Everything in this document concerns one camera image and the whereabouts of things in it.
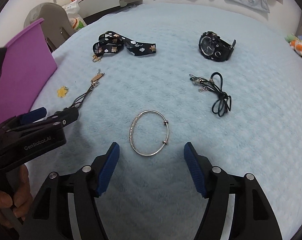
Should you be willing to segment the person's left hand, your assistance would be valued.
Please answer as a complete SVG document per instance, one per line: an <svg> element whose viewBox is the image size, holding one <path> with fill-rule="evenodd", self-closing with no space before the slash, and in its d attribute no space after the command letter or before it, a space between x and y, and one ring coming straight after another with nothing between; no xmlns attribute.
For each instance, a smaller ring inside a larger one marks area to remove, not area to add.
<svg viewBox="0 0 302 240"><path fill-rule="evenodd" d="M14 196L11 197L7 193L0 191L0 224L9 229L13 227L11 222L4 216L1 209L10 208L12 205L15 205L15 208L13 209L15 217L25 220L32 202L33 197L31 195L28 168L23 164L19 169L19 187Z"/></svg>

